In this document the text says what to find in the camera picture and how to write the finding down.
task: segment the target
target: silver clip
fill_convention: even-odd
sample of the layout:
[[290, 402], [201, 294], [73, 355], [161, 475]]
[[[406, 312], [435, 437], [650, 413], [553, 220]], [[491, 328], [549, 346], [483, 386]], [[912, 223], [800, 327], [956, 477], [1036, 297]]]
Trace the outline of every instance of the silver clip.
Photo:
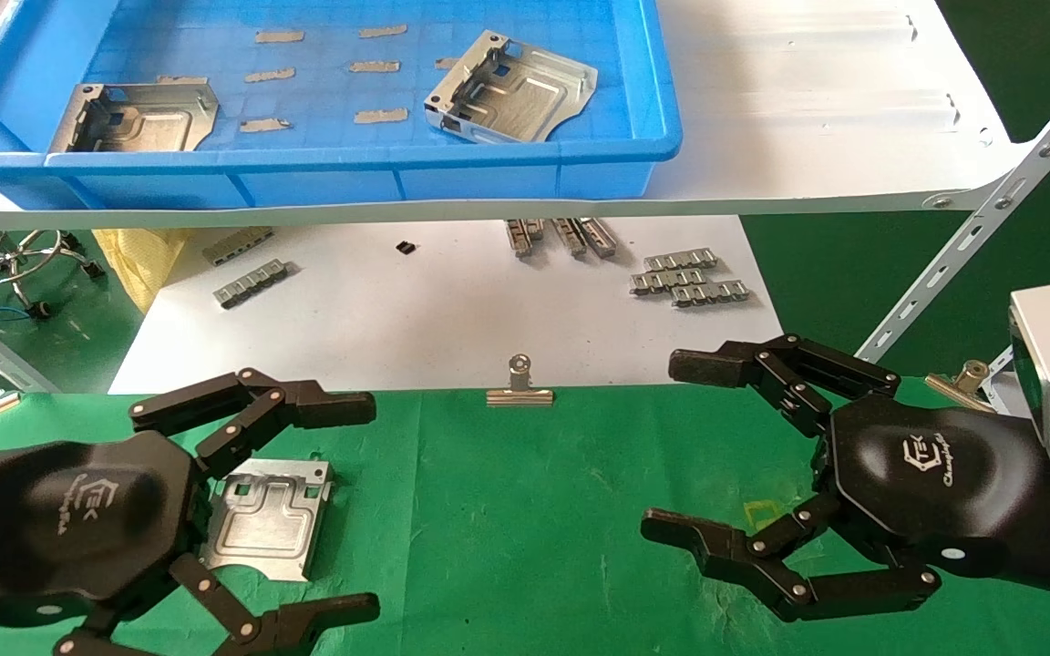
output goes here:
[[550, 407], [553, 390], [534, 390], [529, 386], [529, 359], [523, 353], [508, 358], [508, 389], [484, 394], [488, 407]]

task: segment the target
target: white table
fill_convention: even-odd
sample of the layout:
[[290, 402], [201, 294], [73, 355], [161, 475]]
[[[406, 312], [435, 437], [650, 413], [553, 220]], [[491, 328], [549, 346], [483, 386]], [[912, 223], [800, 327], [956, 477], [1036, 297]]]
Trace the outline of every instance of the white table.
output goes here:
[[[672, 350], [780, 334], [737, 217], [605, 223], [621, 246], [612, 261], [573, 259], [551, 229], [518, 260], [501, 220], [414, 221], [282, 228], [215, 269], [201, 249], [225, 231], [200, 232], [111, 392], [155, 394], [242, 366], [334, 390], [495, 387], [517, 353], [532, 357], [536, 385], [667, 383]], [[419, 249], [404, 256], [401, 240]], [[666, 294], [629, 294], [643, 257], [700, 246], [721, 259], [711, 278], [742, 279], [748, 301], [675, 310]], [[217, 305], [213, 291], [273, 258], [300, 272], [242, 306]]]

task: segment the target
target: blue plastic tray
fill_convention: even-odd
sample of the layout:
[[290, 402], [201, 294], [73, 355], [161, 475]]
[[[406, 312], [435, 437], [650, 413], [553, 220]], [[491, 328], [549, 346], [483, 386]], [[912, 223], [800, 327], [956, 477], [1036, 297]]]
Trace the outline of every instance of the blue plastic tray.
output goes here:
[[[395, 37], [361, 28], [407, 24]], [[262, 45], [261, 30], [303, 30]], [[598, 69], [543, 144], [469, 144], [422, 103], [484, 29]], [[393, 73], [348, 70], [399, 59]], [[246, 75], [294, 66], [289, 80]], [[72, 87], [208, 78], [217, 124], [190, 153], [46, 154]], [[407, 107], [401, 123], [355, 124]], [[243, 133], [242, 121], [293, 128]], [[22, 0], [0, 38], [0, 191], [25, 209], [209, 209], [426, 198], [640, 196], [682, 141], [654, 0]]]

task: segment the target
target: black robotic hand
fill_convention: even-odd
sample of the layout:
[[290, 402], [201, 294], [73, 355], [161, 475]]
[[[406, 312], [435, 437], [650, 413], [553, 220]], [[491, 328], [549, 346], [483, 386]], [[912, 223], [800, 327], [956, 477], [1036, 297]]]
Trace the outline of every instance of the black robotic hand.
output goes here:
[[[675, 381], [751, 386], [818, 438], [813, 495], [755, 533], [650, 509], [642, 533], [688, 549], [704, 576], [741, 585], [784, 621], [912, 611], [941, 586], [930, 566], [1050, 590], [1050, 460], [1032, 421], [894, 399], [891, 371], [778, 337], [678, 350]], [[850, 399], [833, 409], [813, 385]], [[884, 570], [805, 578], [784, 558], [833, 528]]]
[[[195, 458], [168, 439], [231, 415]], [[138, 432], [120, 443], [0, 452], [0, 626], [86, 615], [52, 653], [148, 656], [112, 643], [112, 631], [180, 585], [229, 632], [215, 656], [291, 656], [312, 652], [327, 628], [379, 615], [376, 595], [355, 594], [253, 616], [193, 555], [207, 536], [210, 480], [288, 426], [370, 423], [375, 398], [242, 369], [143, 400], [129, 416]]]

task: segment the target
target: green tablecloth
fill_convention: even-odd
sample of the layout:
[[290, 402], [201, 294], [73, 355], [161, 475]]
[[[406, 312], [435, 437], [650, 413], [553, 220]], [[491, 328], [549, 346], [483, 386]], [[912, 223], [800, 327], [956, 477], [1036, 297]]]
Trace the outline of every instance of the green tablecloth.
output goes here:
[[[813, 443], [751, 390], [559, 390], [549, 410], [490, 410], [480, 390], [377, 398], [374, 424], [291, 429], [259, 452], [333, 462], [315, 583], [220, 570], [252, 611], [378, 594], [378, 621], [327, 632], [318, 655], [1050, 655], [1050, 593], [947, 576], [917, 613], [785, 625], [702, 580], [687, 552], [642, 539], [647, 507], [751, 528], [808, 493]], [[943, 403], [916, 382], [902, 398]], [[26, 398], [0, 416], [0, 448], [120, 439], [132, 400]], [[795, 560], [805, 572], [872, 566], [833, 533]], [[0, 655], [45, 656], [72, 626], [0, 630]], [[209, 653], [220, 636], [182, 590], [117, 632], [163, 656]]]

